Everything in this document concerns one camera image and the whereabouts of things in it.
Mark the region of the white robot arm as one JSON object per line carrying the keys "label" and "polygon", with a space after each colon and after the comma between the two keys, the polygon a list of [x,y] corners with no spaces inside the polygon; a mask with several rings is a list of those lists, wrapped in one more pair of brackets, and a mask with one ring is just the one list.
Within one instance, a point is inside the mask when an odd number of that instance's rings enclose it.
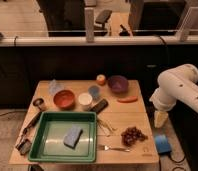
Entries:
{"label": "white robot arm", "polygon": [[149,101],[155,107],[154,126],[161,128],[168,119],[168,112],[181,101],[198,113],[198,68],[183,64],[161,72],[157,78],[159,87]]}

